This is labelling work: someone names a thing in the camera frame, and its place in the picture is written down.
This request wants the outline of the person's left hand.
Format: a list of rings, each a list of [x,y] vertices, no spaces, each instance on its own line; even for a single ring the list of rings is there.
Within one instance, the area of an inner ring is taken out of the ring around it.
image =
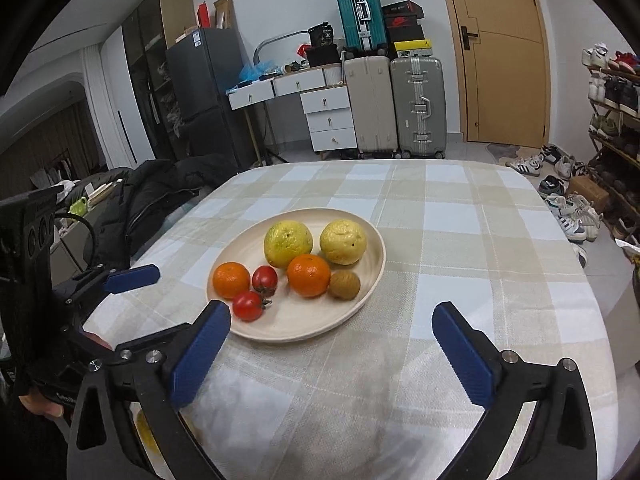
[[[83,332],[82,334],[86,338],[91,339],[97,344],[100,344],[102,347],[107,348],[110,351],[113,350],[113,347],[97,334],[90,332]],[[29,394],[26,394],[26,396],[19,396],[18,398],[20,399],[21,404],[23,404],[24,408],[26,408],[26,410],[30,411],[32,414],[49,416],[53,418],[61,418],[64,415],[64,408],[62,407],[62,405],[54,403],[45,398],[36,387],[31,388],[29,390]]]

